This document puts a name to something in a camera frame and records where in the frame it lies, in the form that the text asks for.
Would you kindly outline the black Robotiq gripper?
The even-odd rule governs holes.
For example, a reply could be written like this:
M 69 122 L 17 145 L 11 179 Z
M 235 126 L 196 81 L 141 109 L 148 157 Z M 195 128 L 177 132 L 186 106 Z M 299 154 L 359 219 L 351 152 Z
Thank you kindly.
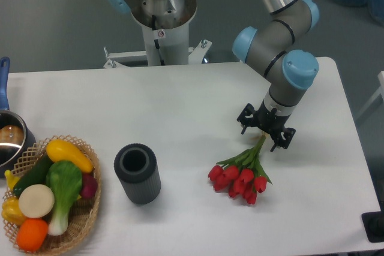
M 241 124 L 241 134 L 244 134 L 248 127 L 258 127 L 267 132 L 274 142 L 270 152 L 276 148 L 288 149 L 296 129 L 287 128 L 285 124 L 296 106 L 296 104 L 289 106 L 276 100 L 270 91 L 267 91 L 258 110 L 248 103 L 240 112 L 236 120 Z

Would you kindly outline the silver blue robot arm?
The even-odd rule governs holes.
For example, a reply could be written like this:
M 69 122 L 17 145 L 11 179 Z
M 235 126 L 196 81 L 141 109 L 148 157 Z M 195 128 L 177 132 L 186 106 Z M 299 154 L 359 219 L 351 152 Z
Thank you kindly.
M 142 27 L 150 66 L 191 62 L 189 24 L 196 0 L 108 0 L 122 14 L 130 14 Z M 263 0 L 271 23 L 263 29 L 247 27 L 233 42 L 233 54 L 270 82 L 260 107 L 245 106 L 238 116 L 243 128 L 256 127 L 269 134 L 275 147 L 287 148 L 295 129 L 286 127 L 293 110 L 319 70 L 308 52 L 292 50 L 295 41 L 319 20 L 312 0 Z

